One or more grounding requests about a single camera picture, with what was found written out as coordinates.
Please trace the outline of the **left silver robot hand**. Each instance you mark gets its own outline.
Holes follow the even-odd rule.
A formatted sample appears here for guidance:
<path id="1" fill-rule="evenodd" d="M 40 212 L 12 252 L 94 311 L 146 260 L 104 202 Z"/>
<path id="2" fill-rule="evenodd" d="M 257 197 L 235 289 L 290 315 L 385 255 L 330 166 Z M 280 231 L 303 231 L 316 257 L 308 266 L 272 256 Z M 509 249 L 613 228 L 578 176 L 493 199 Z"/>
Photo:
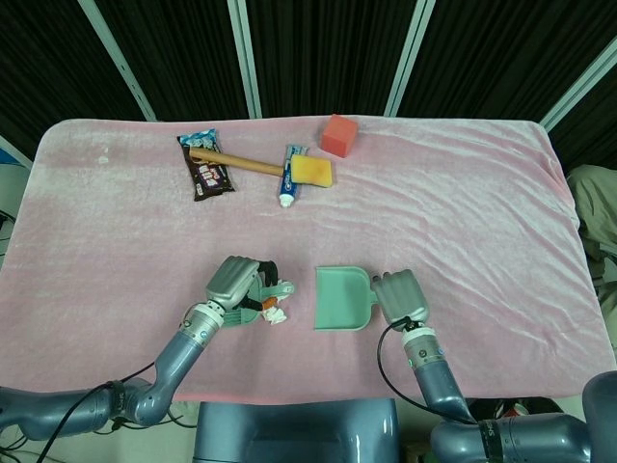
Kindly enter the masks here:
<path id="1" fill-rule="evenodd" d="M 278 267 L 271 261 L 259 261 L 251 258 L 230 256 L 215 272 L 206 285 L 205 294 L 208 301 L 214 301 L 226 313 L 237 307 L 261 312 L 263 305 L 248 296 L 255 281 L 264 279 L 265 286 L 278 282 Z"/>

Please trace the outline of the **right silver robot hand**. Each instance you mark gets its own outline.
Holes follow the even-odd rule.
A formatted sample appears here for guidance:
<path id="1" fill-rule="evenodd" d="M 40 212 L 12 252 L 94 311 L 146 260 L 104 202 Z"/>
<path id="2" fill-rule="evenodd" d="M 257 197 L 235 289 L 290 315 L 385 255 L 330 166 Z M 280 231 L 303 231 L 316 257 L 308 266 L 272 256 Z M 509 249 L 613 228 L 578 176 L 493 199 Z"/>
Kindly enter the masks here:
<path id="1" fill-rule="evenodd" d="M 408 317 L 425 323 L 430 309 L 415 274 L 410 269 L 375 276 L 371 288 L 388 325 Z"/>

